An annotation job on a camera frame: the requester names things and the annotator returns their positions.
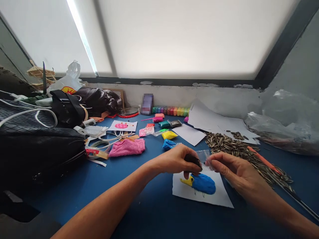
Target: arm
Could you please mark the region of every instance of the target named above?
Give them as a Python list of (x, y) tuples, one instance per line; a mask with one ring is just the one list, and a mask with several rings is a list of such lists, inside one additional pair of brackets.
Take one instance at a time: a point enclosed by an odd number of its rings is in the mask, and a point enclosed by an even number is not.
[(201, 171), (197, 165), (184, 160), (189, 153), (197, 157), (192, 149), (178, 145), (143, 164), (78, 212), (52, 238), (110, 238), (134, 198), (158, 174)]
[(248, 161), (227, 153), (213, 154), (207, 160), (261, 212), (302, 237), (319, 238), (319, 227), (275, 193)]

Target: black handbag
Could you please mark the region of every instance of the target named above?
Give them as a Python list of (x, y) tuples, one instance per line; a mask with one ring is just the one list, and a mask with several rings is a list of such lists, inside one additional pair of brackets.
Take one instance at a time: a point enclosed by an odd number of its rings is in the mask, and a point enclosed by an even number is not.
[(81, 104), (88, 108), (89, 117), (101, 117), (101, 114), (105, 111), (115, 114), (122, 108), (122, 99), (109, 90), (101, 91), (99, 88), (81, 87), (73, 95), (82, 98)]
[[(15, 106), (36, 108), (19, 101)], [(0, 102), (0, 120), (28, 109)], [(16, 116), (0, 127), (0, 186), (8, 188), (21, 182), (52, 179), (86, 159), (84, 136), (69, 128), (46, 128), (35, 119), (37, 112)], [(38, 119), (54, 125), (49, 112), (40, 111)]]
[(52, 110), (57, 115), (60, 125), (68, 128), (79, 126), (85, 119), (85, 111), (80, 106), (79, 98), (62, 90), (50, 91)]

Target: pink drawing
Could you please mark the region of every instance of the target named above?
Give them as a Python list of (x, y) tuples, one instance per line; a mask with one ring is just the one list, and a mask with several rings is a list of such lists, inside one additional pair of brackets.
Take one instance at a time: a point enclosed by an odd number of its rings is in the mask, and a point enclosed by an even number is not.
[(121, 124), (116, 124), (115, 127), (116, 127), (116, 128), (120, 128), (120, 129), (125, 129), (125, 128), (128, 127), (128, 125), (121, 123)]

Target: blue table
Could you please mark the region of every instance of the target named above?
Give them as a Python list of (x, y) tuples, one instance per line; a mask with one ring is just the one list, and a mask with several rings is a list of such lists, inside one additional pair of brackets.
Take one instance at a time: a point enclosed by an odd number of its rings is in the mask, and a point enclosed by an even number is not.
[[(130, 119), (138, 121), (137, 133), (151, 120), (150, 116), (139, 115)], [(166, 116), (169, 120), (183, 117)], [(113, 119), (105, 119), (99, 126), (110, 126)], [(21, 198), (65, 224), (84, 206), (112, 187), (143, 163), (163, 153), (163, 138), (152, 135), (144, 137), (146, 150), (141, 155), (110, 158), (102, 167), (90, 161), (63, 178), (58, 184), (24, 193)], [(174, 139), (194, 150), (208, 149), (205, 141), (193, 147), (181, 137)], [(302, 200), (319, 214), (319, 159), (292, 154), (262, 143), (260, 154), (271, 163), (290, 174), (292, 187)], [(161, 174), (153, 179), (133, 201), (126, 215), (116, 228), (112, 238), (274, 238), (292, 234), (268, 219), (233, 189), (223, 178), (226, 191), (234, 209), (191, 201), (172, 195), (172, 174)], [(276, 192), (297, 211), (315, 222), (290, 196), (280, 188)]]

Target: window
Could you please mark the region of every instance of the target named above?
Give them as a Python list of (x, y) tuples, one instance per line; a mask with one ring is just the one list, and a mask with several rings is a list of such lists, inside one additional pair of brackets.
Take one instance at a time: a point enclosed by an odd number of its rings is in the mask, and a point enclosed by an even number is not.
[(58, 76), (76, 59), (91, 83), (262, 89), (319, 8), (316, 0), (0, 3), (29, 57)]

